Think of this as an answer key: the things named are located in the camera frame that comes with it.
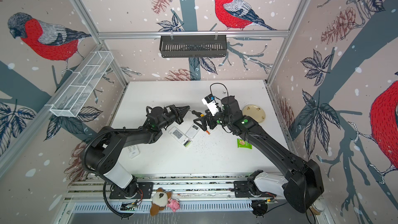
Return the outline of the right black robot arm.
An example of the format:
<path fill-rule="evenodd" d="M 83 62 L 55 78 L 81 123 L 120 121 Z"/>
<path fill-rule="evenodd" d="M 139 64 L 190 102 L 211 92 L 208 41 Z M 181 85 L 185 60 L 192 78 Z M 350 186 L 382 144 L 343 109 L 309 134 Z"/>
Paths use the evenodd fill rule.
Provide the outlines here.
<path fill-rule="evenodd" d="M 319 165 L 312 159 L 305 161 L 284 148 L 257 121 L 243 114 L 234 96 L 224 97 L 220 106 L 212 95 L 205 97 L 203 102 L 208 109 L 205 114 L 192 111 L 197 117 L 194 123 L 204 131 L 217 125 L 227 127 L 233 135 L 261 151 L 287 180 L 282 185 L 283 195 L 296 211 L 307 212 L 324 193 Z"/>

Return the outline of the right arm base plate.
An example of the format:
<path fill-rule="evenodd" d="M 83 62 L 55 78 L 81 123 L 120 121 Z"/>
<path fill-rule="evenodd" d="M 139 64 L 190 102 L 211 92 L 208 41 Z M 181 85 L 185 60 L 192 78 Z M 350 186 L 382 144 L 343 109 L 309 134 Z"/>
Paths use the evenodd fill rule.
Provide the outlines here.
<path fill-rule="evenodd" d="M 233 182 L 234 195 L 236 198 L 275 198 L 277 195 L 270 192 L 261 192 L 253 183 L 248 181 Z"/>

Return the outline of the black yellow screwdriver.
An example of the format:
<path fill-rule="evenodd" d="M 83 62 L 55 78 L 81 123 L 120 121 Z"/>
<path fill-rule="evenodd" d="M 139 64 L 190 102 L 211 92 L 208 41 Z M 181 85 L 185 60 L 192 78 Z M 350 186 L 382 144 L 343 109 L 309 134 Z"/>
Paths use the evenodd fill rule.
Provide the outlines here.
<path fill-rule="evenodd" d="M 197 116 L 197 117 L 204 117 L 205 116 L 204 114 L 202 114 L 200 112 L 197 112 L 197 111 L 192 111 L 192 114 Z"/>

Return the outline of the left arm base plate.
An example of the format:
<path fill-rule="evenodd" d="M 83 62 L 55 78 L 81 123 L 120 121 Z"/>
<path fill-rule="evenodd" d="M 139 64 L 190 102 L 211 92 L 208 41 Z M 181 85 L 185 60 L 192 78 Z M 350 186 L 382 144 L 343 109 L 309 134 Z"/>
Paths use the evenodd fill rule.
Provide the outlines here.
<path fill-rule="evenodd" d="M 112 184 L 109 198 L 112 200 L 150 199 L 153 186 L 153 182 L 137 182 L 129 185 L 125 189 L 121 189 L 119 186 Z"/>

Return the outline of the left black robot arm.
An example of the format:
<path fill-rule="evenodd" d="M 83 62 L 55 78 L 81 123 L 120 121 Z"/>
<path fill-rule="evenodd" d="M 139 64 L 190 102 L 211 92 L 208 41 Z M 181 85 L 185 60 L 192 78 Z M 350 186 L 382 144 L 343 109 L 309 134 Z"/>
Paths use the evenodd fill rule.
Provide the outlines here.
<path fill-rule="evenodd" d="M 157 142 L 163 134 L 162 130 L 173 123 L 182 124 L 189 110 L 189 106 L 147 106 L 146 120 L 138 128 L 103 127 L 80 155 L 84 170 L 119 188 L 126 197 L 135 196 L 139 190 L 137 179 L 119 162 L 123 149 Z"/>

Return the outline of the white red remote control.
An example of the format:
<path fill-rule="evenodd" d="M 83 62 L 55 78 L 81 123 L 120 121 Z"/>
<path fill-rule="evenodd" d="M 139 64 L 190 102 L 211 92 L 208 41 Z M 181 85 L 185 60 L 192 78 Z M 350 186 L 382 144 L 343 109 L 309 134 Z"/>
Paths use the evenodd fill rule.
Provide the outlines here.
<path fill-rule="evenodd" d="M 186 136 L 189 138 L 189 139 L 193 139 L 196 135 L 197 135 L 197 133 L 200 131 L 200 128 L 199 128 L 199 126 L 197 126 L 196 124 L 193 124 L 189 129 L 188 129 L 188 131 L 186 132 Z"/>

